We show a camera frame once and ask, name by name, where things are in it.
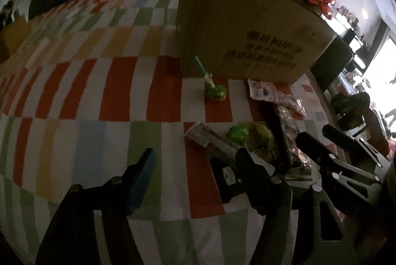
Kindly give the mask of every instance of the checkered tablecloth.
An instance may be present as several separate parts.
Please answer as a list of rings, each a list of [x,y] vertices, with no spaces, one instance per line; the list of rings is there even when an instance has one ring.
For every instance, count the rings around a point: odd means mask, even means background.
[[[221,133],[261,113],[243,81],[214,78],[227,98],[205,102],[203,79],[181,77],[177,5],[72,1],[34,18],[32,34],[0,66],[0,226],[22,259],[34,262],[72,184],[102,185],[152,147],[157,166],[129,218],[145,264],[250,261],[265,217],[245,194],[222,204],[205,150],[183,135],[195,121]],[[276,86],[302,99],[301,131],[331,146],[308,78]],[[95,217],[102,264],[110,264]]]

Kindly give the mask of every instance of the label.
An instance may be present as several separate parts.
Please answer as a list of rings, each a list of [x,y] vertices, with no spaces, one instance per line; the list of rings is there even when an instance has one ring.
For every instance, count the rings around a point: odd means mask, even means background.
[[[228,186],[236,183],[235,173],[232,171],[231,167],[223,168],[223,176]]]

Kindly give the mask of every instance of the black chair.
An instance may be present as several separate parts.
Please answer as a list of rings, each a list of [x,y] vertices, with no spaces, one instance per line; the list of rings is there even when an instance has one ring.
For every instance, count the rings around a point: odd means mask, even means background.
[[[314,66],[311,67],[311,73],[323,92],[334,82],[352,58],[351,48],[337,35]]]

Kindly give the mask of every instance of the candy wrapper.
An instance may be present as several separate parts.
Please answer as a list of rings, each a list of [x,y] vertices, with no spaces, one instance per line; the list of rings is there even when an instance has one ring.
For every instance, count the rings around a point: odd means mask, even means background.
[[[233,140],[239,145],[245,146],[246,139],[249,135],[249,130],[244,125],[235,125],[230,128],[227,133],[227,138]]]
[[[289,94],[282,93],[276,89],[273,83],[256,82],[247,80],[249,84],[250,97],[254,100],[273,102],[277,105],[287,107],[288,109],[306,116],[304,107],[299,98]]]
[[[278,115],[282,127],[288,156],[293,161],[292,167],[285,174],[286,180],[311,181],[312,167],[308,157],[296,145],[296,137],[300,133],[296,120],[290,111],[278,106]]]

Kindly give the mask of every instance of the snack package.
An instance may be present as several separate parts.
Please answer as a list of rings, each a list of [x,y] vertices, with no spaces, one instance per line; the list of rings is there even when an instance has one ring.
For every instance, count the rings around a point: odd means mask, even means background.
[[[287,107],[293,112],[301,114],[303,117],[306,116],[302,101],[297,97],[278,91],[273,83],[251,80],[247,80],[247,82],[252,99],[273,102],[277,105]]]

